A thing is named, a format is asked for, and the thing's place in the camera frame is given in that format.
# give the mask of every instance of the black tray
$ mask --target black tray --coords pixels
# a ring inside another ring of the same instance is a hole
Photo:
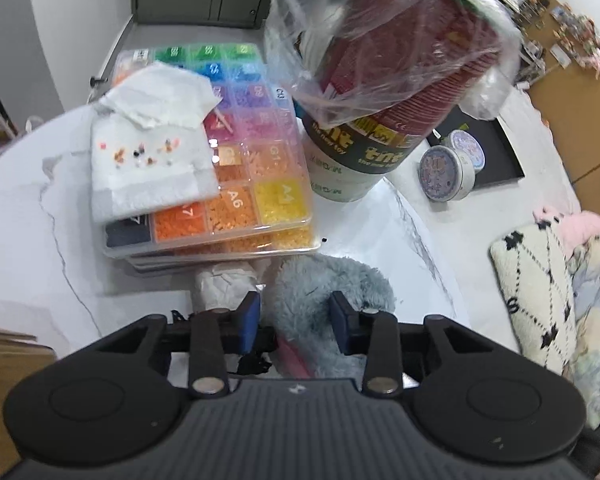
[[[442,137],[448,136],[453,130],[468,131],[484,151],[484,169],[475,176],[475,188],[512,182],[525,176],[498,120],[479,121],[455,107],[436,128]],[[437,146],[441,142],[433,133],[427,137],[427,141],[430,146]]]

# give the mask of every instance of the ribbed gray surface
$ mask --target ribbed gray surface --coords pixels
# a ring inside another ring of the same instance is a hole
[[[295,394],[296,384],[306,388]],[[200,400],[164,442],[125,463],[67,470],[26,462],[10,480],[584,480],[566,459],[478,466],[429,443],[395,402],[349,381],[245,380]]]

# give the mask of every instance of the metal screw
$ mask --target metal screw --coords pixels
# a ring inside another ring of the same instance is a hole
[[[213,395],[224,389],[224,381],[217,377],[200,377],[191,386],[199,394]]]
[[[366,382],[366,387],[376,394],[392,394],[398,389],[398,383],[391,377],[374,377]]]

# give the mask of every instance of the bead storage box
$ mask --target bead storage box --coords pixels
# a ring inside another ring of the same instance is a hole
[[[222,97],[204,121],[220,195],[108,224],[105,253],[126,258],[213,242],[223,242],[225,250],[227,240],[308,225],[311,189],[296,115],[286,92],[266,79],[257,46],[192,44],[121,52],[112,84],[156,60],[207,76]],[[249,252],[232,250],[232,259]]]
[[[320,240],[315,237],[311,227],[308,226],[154,254],[130,256],[126,260],[132,266],[140,268],[288,256],[315,251],[318,248],[320,248]]]

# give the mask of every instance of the knitted cushion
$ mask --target knitted cushion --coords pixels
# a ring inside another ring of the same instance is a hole
[[[520,228],[491,245],[513,330],[528,359],[562,374],[575,350],[573,290],[552,223]]]

